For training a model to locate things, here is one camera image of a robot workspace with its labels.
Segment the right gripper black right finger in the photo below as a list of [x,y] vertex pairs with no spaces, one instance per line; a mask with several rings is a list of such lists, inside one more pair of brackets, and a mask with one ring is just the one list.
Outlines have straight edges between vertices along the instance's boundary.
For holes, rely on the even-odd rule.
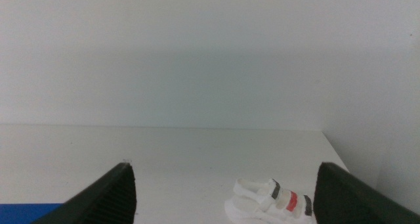
[[419,215],[332,162],[318,170],[313,210],[319,224],[419,224]]

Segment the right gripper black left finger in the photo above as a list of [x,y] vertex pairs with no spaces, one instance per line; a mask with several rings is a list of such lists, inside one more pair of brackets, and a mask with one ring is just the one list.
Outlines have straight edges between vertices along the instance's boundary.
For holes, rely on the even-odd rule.
[[119,163],[35,224],[133,224],[137,193],[133,167]]

